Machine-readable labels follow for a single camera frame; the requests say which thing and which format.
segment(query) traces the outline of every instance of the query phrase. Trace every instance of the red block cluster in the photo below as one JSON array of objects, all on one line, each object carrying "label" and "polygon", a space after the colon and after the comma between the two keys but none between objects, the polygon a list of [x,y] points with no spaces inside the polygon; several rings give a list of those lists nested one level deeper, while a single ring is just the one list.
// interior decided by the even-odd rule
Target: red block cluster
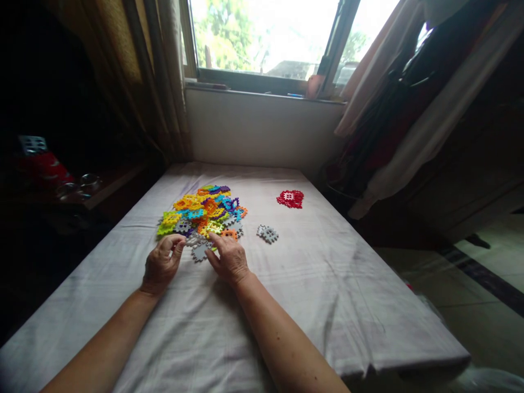
[{"label": "red block cluster", "polygon": [[293,191],[282,191],[280,196],[277,196],[277,202],[281,205],[286,205],[289,208],[294,207],[295,209],[302,208],[302,200],[304,199],[304,194],[298,190]]}]

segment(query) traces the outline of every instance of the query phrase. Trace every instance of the bed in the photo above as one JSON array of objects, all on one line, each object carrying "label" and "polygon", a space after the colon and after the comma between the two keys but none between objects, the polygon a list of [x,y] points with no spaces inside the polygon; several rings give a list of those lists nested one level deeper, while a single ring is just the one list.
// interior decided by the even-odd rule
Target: bed
[{"label": "bed", "polygon": [[[38,391],[137,288],[162,212],[206,184],[229,186],[243,219],[249,267],[335,371],[465,365],[469,354],[297,170],[189,163],[171,167],[0,349],[5,391]],[[280,205],[304,193],[303,209]],[[272,226],[273,244],[256,235]],[[272,391],[233,292],[185,249],[116,392]]]}]

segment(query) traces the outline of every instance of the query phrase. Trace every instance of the green foliage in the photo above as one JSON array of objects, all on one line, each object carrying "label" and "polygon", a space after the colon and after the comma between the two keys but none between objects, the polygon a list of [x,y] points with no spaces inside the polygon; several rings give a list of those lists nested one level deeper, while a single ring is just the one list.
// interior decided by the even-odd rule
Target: green foliage
[{"label": "green foliage", "polygon": [[342,52],[341,63],[356,61],[356,55],[366,46],[369,37],[362,32],[351,32]]},{"label": "green foliage", "polygon": [[201,67],[206,66],[206,50],[212,64],[229,70],[251,70],[249,48],[256,40],[253,22],[244,0],[206,0],[207,15],[195,23],[196,50]]}]

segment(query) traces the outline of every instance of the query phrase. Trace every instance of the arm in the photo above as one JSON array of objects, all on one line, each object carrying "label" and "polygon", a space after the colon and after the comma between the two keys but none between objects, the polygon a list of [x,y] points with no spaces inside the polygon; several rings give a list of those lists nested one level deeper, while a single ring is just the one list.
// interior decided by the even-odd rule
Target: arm
[{"label": "arm", "polygon": [[232,238],[212,233],[210,238],[221,257],[208,251],[207,258],[234,289],[279,391],[349,392],[309,338],[249,271],[242,246]]},{"label": "arm", "polygon": [[126,299],[43,393],[112,390],[149,315],[174,277],[185,244],[182,235],[170,235],[159,242],[147,257],[140,289]]}]

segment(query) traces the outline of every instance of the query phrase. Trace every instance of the sky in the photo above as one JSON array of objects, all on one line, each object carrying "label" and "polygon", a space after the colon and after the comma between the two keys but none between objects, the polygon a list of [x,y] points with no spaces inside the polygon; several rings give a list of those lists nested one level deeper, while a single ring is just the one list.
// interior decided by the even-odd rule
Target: sky
[{"label": "sky", "polygon": [[[326,49],[335,20],[338,0],[245,0],[257,33],[264,37],[269,52],[264,72],[283,60],[318,63]],[[352,31],[369,36],[367,46],[357,55],[362,58],[393,11],[398,0],[361,0]],[[207,11],[206,0],[191,0],[193,19],[201,20]],[[260,47],[253,46],[253,56]]]}]

